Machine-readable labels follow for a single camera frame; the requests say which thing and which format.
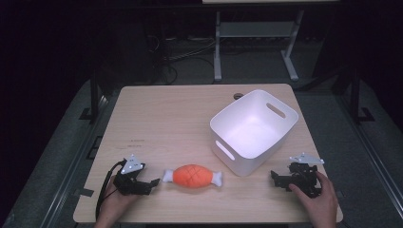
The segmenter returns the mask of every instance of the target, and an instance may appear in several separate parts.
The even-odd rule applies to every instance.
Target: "fingers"
[[[306,196],[305,193],[303,193],[302,190],[300,190],[300,189],[298,188],[298,186],[296,186],[295,184],[290,183],[288,187],[291,189],[291,191],[293,191],[294,194],[297,195],[297,197],[299,198],[299,200],[300,200],[302,203],[305,203],[305,201],[307,201],[307,200],[310,199],[310,198],[309,198],[308,196]]]
[[[332,182],[322,173],[317,171],[317,178],[320,181],[320,185],[322,186],[322,192],[335,192]]]

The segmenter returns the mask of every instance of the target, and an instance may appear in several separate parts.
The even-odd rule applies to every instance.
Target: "hand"
[[[110,178],[105,192],[105,200],[94,228],[111,227],[127,210],[127,208],[139,197],[139,195],[122,195],[116,188],[113,181],[115,176]]]
[[[336,227],[337,197],[332,182],[320,172],[317,178],[322,186],[320,196],[311,199],[305,195],[296,185],[290,184],[290,189],[297,195],[302,205],[308,211],[309,219],[315,228]]]

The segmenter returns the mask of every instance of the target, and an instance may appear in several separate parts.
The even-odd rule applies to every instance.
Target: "orange dog toy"
[[[210,183],[214,183],[218,187],[221,187],[222,172],[212,172],[203,166],[188,164],[179,167],[175,171],[172,169],[165,170],[163,181],[174,182],[178,185],[189,188],[204,187]]]

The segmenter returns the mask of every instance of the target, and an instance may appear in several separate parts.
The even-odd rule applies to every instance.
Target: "bin handle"
[[[276,113],[278,116],[280,116],[282,119],[285,119],[287,116],[285,115],[285,113],[283,111],[281,111],[280,109],[278,109],[276,106],[270,104],[270,103],[266,103],[266,106],[272,110],[274,113]]]
[[[221,142],[216,141],[216,145],[222,150],[222,152],[224,152],[232,161],[235,160],[234,155],[232,155],[231,152],[229,152],[229,150],[227,148],[225,148],[225,146],[223,146],[221,144]]]

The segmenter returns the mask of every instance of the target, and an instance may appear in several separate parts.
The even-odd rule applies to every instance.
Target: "table top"
[[[234,94],[262,89],[291,106],[299,119],[282,147],[248,177],[236,176],[213,152],[211,119],[233,103]],[[293,193],[275,187],[270,170],[289,175],[290,156],[317,149],[288,85],[156,85],[122,89],[86,180],[92,197],[81,196],[77,222],[94,222],[107,171],[134,154],[146,164],[138,181],[152,181],[165,169],[195,163],[221,171],[223,186],[188,189],[160,182],[120,219],[138,223],[293,223],[309,218]],[[323,165],[318,166],[325,173]],[[342,220],[340,208],[337,221]]]

